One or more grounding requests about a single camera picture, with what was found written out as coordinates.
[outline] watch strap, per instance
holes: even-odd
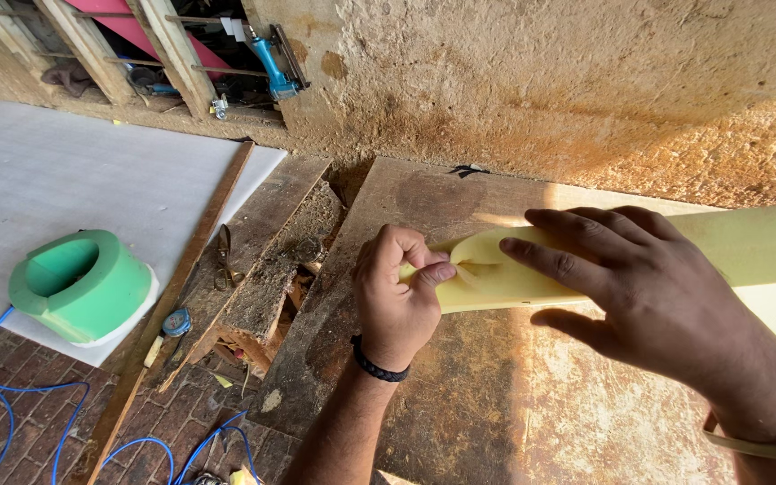
[[[361,369],[364,369],[365,372],[373,377],[387,380],[388,382],[399,382],[409,375],[409,367],[404,369],[403,372],[392,372],[390,370],[381,369],[378,365],[369,361],[367,357],[364,357],[364,352],[361,351],[361,334],[352,336],[350,343],[352,344],[352,353],[355,356],[355,361],[358,362]]]
[[[717,430],[717,424],[717,416],[715,416],[713,412],[709,411],[709,416],[705,419],[705,424],[703,425],[703,433],[712,444],[729,448],[731,450],[738,451],[739,453],[753,455],[755,457],[776,459],[776,445],[753,443],[750,441],[744,441],[742,439],[735,439],[733,437],[716,434],[715,431]]]

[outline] black braided bracelet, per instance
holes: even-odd
[[[389,382],[399,382],[404,380],[409,375],[409,367],[403,372],[392,372],[390,370],[380,369],[373,362],[369,361],[367,357],[364,357],[364,352],[361,351],[361,334],[353,335],[352,340],[352,353],[355,355],[355,361],[364,369],[368,374],[381,380],[387,380]]]

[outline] white paper tag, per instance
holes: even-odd
[[[247,42],[247,36],[244,35],[244,27],[242,26],[242,19],[232,19],[232,31],[235,34],[236,42]]]
[[[227,35],[234,35],[232,31],[232,19],[229,17],[221,17],[221,25],[223,26],[223,30],[226,31]]]

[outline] green foam cylinder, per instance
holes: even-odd
[[[132,320],[153,272],[107,230],[82,230],[28,253],[8,283],[14,308],[67,341],[92,346]]]

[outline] white foam sheet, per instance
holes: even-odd
[[[119,237],[155,270],[162,292],[240,146],[0,101],[0,315],[16,263],[79,229]],[[253,149],[222,223],[285,156]],[[124,339],[79,348],[18,312],[3,326],[93,366]]]

